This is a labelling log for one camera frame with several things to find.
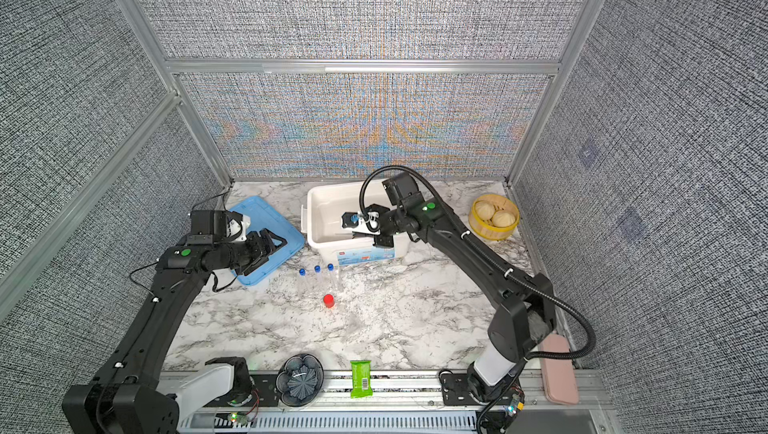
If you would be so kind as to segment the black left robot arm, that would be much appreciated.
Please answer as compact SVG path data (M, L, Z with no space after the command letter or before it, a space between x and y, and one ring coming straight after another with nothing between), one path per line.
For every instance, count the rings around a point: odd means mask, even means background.
M117 348L86 384L71 386L62 410L75 433L174 433L180 396L158 391L170 345L193 300L214 271L249 275L287 244L268 229L235 241L188 234L154 264L142 307Z

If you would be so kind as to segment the white plastic storage bin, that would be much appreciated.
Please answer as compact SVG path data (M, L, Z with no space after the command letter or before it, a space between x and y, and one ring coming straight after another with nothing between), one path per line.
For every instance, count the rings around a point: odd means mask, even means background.
M302 206L302 232L325 264L351 266L403 258L409 249L407 234L393 236L391 245L374 245L374 238L342 227L342 216L359 211L363 182L325 184L311 188Z

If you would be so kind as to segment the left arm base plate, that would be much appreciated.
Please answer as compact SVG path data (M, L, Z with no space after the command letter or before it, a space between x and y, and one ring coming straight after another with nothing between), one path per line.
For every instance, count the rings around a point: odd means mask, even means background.
M243 375L236 375L232 389L223 397L224 402L232 407L277 407L279 394L276 381L275 373L251 374L249 382Z

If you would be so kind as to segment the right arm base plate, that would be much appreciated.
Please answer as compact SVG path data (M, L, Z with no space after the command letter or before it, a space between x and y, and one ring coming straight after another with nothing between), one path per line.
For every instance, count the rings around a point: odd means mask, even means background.
M484 406L485 402L474 395L467 373L441 370L437 374L443 404L448 407Z

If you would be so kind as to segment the clear test tube rack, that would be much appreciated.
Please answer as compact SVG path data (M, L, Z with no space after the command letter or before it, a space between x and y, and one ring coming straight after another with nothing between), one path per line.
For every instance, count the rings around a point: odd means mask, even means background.
M323 297L338 290L338 270L334 264L300 268L298 274L298 289L303 294Z

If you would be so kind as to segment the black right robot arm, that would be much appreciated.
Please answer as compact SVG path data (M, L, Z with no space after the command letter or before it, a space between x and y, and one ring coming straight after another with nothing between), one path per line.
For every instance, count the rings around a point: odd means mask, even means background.
M495 309L487 329L489 345L468 368L470 392L487 403L499 395L508 372L555 330L555 305L542 297L553 293L552 284L544 275L531 276L498 255L440 197L424 197L411 174L397 174L382 185L393 205L382 216L383 227L407 233L446 255Z

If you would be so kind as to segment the blue capped test tube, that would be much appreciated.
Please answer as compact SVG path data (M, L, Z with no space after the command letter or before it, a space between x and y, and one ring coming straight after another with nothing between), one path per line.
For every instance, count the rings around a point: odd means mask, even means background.
M316 290L318 292L323 291L325 289L325 281L322 276L322 267L320 265L314 267L314 280Z
M327 275L328 275L328 281L329 281L329 289L334 292L337 289L337 278L336 278L336 270L333 263L329 263L327 265Z
M304 268L299 270L298 286L299 291L302 294L306 294L310 288L310 281L308 280L307 272Z

